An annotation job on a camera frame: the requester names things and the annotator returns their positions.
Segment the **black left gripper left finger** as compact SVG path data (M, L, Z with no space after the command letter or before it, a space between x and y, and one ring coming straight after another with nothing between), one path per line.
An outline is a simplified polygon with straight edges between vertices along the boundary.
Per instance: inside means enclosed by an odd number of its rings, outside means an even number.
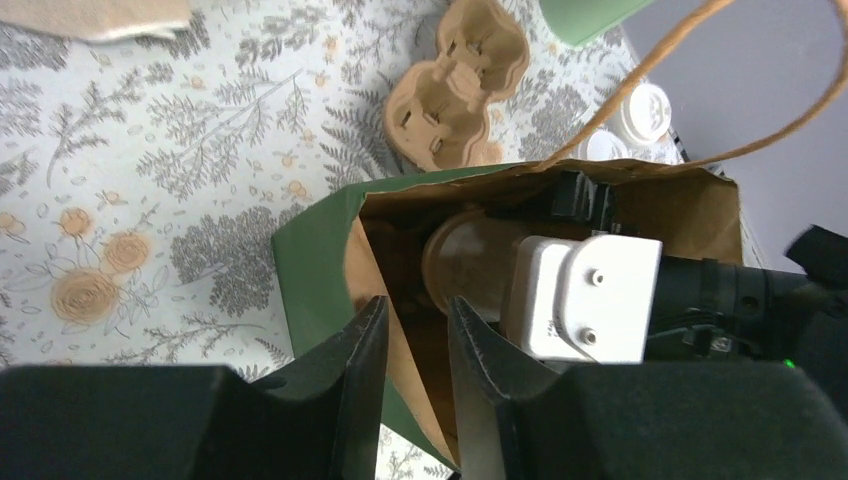
M5 479L371 479L389 300L248 382L225 365L20 366L1 376Z

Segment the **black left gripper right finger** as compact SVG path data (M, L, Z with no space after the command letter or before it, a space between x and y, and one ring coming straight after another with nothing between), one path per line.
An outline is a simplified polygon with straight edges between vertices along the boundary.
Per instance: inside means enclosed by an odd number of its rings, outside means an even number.
M847 427L803 372L766 362L556 372L463 298L449 357L465 479L843 479Z

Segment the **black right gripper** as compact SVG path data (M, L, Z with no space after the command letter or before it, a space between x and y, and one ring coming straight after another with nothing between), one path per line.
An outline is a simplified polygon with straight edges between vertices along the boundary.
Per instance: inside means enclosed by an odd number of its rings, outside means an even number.
M728 357L803 370L847 410L847 240L819 226L787 256L795 273L739 264L736 186L706 172L557 176L549 211L588 232L561 261L554 316L597 363Z

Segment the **green paper bag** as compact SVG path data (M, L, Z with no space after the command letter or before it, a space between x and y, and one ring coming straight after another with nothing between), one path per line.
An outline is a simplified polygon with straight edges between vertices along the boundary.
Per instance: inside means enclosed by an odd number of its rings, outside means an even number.
M561 148L542 162L420 169L417 175L350 184L342 189L341 202L324 198L290 219L272 238L278 270L294 267L297 250L303 251L310 269L300 280L279 282L290 308L288 322L306 343L296 359L343 329L372 298L387 297L389 336L380 424L460 469L448 316L451 301L463 297L451 298L446 314L436 308L422 278L424 247L442 223L469 210L526 224L529 235L515 246L500 319L486 321L468 304L503 338L553 371L609 364L591 361L578 351L560 332L554 316L561 261L570 247L588 237L586 230L555 221L550 214L553 184L563 171L616 180L688 171L716 176L706 161L675 166L630 159L588 162L570 158ZM731 359L729 345L727 338L717 339L705 359L613 364L783 364Z

